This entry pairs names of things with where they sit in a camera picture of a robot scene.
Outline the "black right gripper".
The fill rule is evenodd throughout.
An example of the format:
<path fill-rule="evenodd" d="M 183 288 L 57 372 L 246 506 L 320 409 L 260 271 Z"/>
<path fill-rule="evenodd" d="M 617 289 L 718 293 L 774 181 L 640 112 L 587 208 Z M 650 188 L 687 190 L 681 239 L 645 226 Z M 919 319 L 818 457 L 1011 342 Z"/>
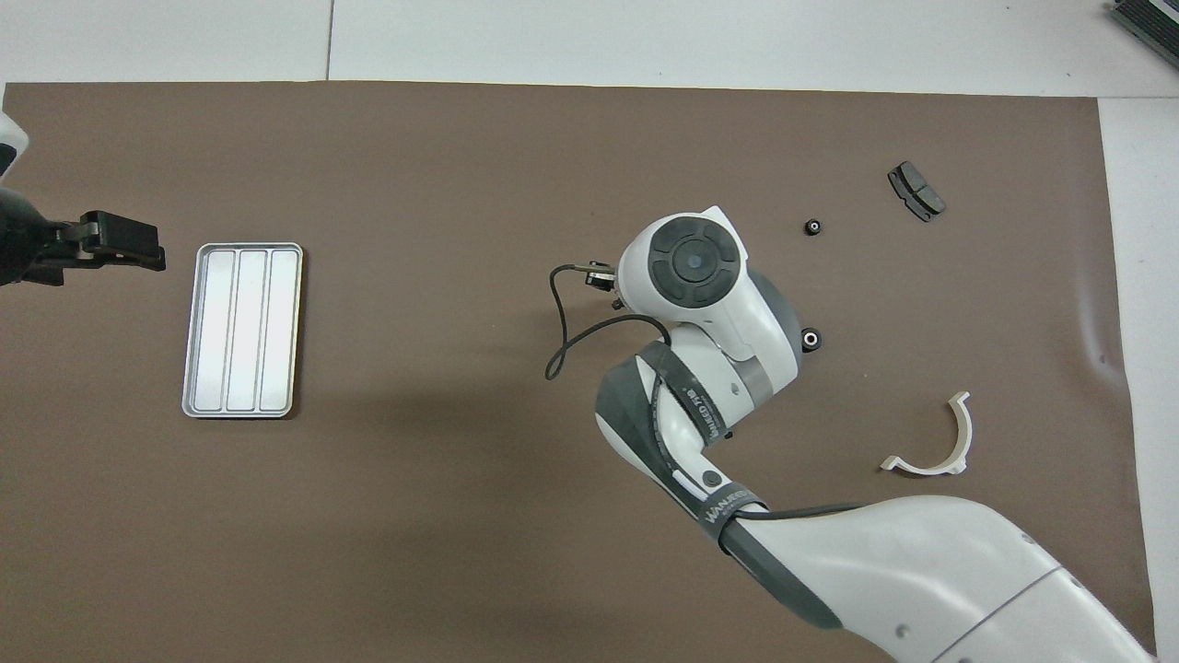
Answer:
<path fill-rule="evenodd" d="M 605 262 L 590 262 L 586 265 L 586 285 L 599 291 L 614 291 L 615 267 Z M 621 297 L 615 297 L 611 302 L 611 308 L 614 311 L 620 311 L 626 308 L 626 303 Z"/>

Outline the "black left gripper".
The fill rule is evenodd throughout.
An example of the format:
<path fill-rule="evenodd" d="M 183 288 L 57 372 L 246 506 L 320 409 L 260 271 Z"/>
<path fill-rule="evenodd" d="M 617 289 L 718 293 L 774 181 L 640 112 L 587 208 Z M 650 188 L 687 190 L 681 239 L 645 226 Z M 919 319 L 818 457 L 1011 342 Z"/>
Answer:
<path fill-rule="evenodd" d="M 1 190 L 1 285 L 62 285 L 66 269 L 106 265 L 164 273 L 158 229 L 100 210 L 75 222 L 51 221 L 22 193 Z"/>

